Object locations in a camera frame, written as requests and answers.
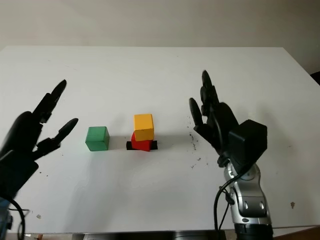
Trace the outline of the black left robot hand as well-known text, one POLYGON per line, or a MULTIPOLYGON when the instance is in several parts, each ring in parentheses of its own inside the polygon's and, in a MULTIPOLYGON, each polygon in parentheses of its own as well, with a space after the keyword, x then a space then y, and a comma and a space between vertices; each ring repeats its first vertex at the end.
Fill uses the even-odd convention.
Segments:
POLYGON ((62 80, 51 93, 46 93, 34 111, 25 111, 14 121, 8 131, 0 155, 4 156, 10 151, 22 153, 31 157, 33 161, 57 150, 61 142, 71 133, 78 118, 68 121, 53 138, 38 141, 44 124, 47 123, 56 107, 62 93, 67 86, 67 81, 62 80))

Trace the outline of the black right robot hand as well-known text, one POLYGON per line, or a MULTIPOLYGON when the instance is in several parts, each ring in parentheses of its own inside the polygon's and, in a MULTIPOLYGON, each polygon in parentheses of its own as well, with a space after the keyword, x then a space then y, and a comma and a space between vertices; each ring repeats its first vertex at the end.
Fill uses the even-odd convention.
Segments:
POLYGON ((229 131, 239 125, 231 108, 220 102, 215 86, 206 70, 202 72, 202 87, 199 107, 194 98, 189 99, 189 108, 194 121, 194 130, 215 149, 219 155, 217 164, 220 168, 230 162, 228 153, 229 131))

